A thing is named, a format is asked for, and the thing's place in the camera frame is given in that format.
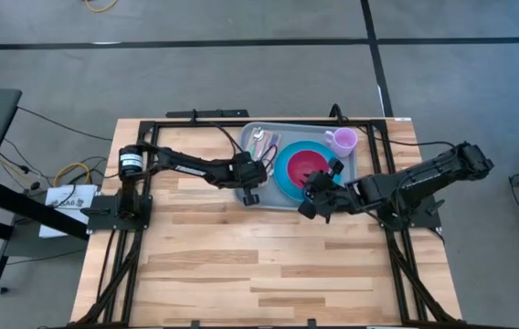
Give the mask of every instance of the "red bowl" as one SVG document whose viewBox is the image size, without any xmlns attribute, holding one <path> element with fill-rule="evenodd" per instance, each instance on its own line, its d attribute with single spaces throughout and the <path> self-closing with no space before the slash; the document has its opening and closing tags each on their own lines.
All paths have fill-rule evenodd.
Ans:
<svg viewBox="0 0 519 329">
<path fill-rule="evenodd" d="M 329 165 L 326 163 L 326 159 L 321 154 L 310 150 L 295 153 L 287 165 L 288 177 L 299 188 L 304 187 L 305 174 L 309 175 L 319 170 L 327 171 L 328 169 Z"/>
</svg>

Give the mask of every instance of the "wooden table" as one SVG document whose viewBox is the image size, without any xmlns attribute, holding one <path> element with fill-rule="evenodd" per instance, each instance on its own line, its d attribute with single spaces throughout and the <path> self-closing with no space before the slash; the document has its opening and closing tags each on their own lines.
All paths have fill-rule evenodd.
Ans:
<svg viewBox="0 0 519 329">
<path fill-rule="evenodd" d="M 139 121 L 118 120 L 106 175 L 117 173 L 118 150 L 135 143 Z M 412 121 L 387 119 L 387 126 L 390 139 L 416 141 Z M 233 136 L 239 130 L 228 128 Z M 366 135 L 356 131 L 358 174 L 373 174 Z M 216 128 L 163 128 L 160 133 L 159 144 L 176 151 L 206 159 L 232 155 L 228 139 Z M 383 151 L 381 143 L 378 150 Z M 392 150 L 397 170 L 421 161 L 417 147 L 392 144 Z M 114 194 L 120 184 L 119 179 L 106 180 L 104 194 Z M 152 195 L 154 211 L 143 236 L 131 325 L 190 325 L 191 320 L 202 325 L 306 325 L 308 318 L 321 325 L 400 323 L 385 234 L 367 215 L 338 214 L 325 225 L 323 218 L 308 220 L 296 212 L 245 208 L 233 191 L 172 171 L 154 177 Z M 426 229 L 410 232 L 420 279 L 447 312 L 460 317 L 442 242 Z M 99 232 L 90 238 L 73 321 L 95 301 L 109 236 Z M 411 288 L 404 281 L 410 316 L 415 317 Z M 124 286 L 114 320 L 120 318 Z"/>
</svg>

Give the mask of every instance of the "concrete floor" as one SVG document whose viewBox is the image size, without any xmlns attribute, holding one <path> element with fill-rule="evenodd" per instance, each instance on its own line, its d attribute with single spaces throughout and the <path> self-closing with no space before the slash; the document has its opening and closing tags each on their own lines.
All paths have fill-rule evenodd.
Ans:
<svg viewBox="0 0 519 329">
<path fill-rule="evenodd" d="M 370 3 L 378 37 L 519 36 L 519 1 Z M 0 43 L 365 37 L 363 22 L 357 0 L 120 0 L 100 15 L 81 1 L 0 0 Z M 519 326 L 519 210 L 507 184 L 519 172 L 519 45 L 383 46 L 381 55 L 394 114 L 413 118 L 420 141 L 467 140 L 495 162 L 480 183 L 440 192 L 440 214 L 465 320 Z M 0 51 L 0 88 L 105 136 L 120 117 L 192 108 L 310 116 L 337 102 L 346 115 L 381 115 L 368 46 Z M 23 112 L 7 137 L 47 175 L 109 152 Z M 17 189 L 1 168 L 0 182 Z M 0 296 L 0 327 L 65 324 L 82 260 L 8 267 L 2 285 L 13 290 Z"/>
</svg>

